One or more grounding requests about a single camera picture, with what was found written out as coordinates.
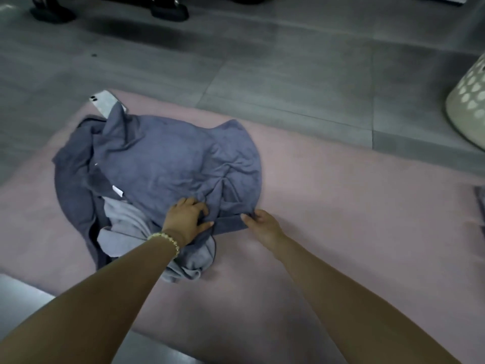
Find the pink rug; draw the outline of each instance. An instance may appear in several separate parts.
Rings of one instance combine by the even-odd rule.
[[[131,113],[206,128],[230,119],[113,92]],[[0,268],[55,294],[94,272],[58,207],[51,163],[87,113],[97,113],[90,103],[0,190]],[[241,123],[261,156],[261,208],[463,363],[483,362],[485,240],[472,186],[485,179]],[[216,261],[201,280],[157,283],[136,330],[203,361],[323,362],[331,343],[282,266],[247,231],[216,241]]]

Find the white phone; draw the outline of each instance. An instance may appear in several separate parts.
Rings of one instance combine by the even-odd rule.
[[[106,119],[110,115],[113,106],[119,102],[118,98],[113,96],[109,91],[96,93],[95,95],[89,97],[89,100],[93,103],[93,105],[96,106],[101,115],[103,115],[103,117]],[[121,105],[126,112],[126,107],[123,104]]]

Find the hand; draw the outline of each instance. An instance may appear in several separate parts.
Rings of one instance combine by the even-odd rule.
[[[247,214],[241,214],[241,219],[254,233],[259,242],[274,253],[278,242],[286,239],[287,236],[276,218],[268,212],[255,210],[255,214],[255,219],[252,219]]]
[[[197,202],[194,197],[182,198],[168,210],[161,230],[173,237],[182,249],[199,233],[208,230],[214,224],[206,222],[197,226],[200,212],[205,216],[209,214],[205,203]]]

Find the gold bracelet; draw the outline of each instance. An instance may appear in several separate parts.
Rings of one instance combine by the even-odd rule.
[[[174,257],[174,258],[178,257],[178,255],[179,255],[179,253],[180,253],[180,247],[179,247],[179,243],[177,243],[177,242],[176,242],[176,241],[173,239],[173,237],[172,237],[172,236],[167,235],[165,232],[156,232],[156,233],[154,233],[154,234],[151,234],[151,235],[149,236],[149,238],[147,239],[147,241],[148,241],[148,240],[150,240],[151,238],[153,238],[153,237],[157,237],[157,236],[161,236],[162,238],[167,239],[168,241],[170,241],[170,242],[171,242],[171,243],[172,243],[172,244],[175,246],[175,250],[177,251],[177,253],[175,254],[175,257]]]

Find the left hand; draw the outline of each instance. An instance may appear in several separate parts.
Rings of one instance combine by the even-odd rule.
[[[189,244],[199,233],[211,228],[214,222],[206,222],[197,226],[200,212],[205,216],[209,210],[205,203],[197,202],[197,199],[190,197],[182,198],[177,204],[170,207],[161,228],[162,232],[173,237],[182,249]]]

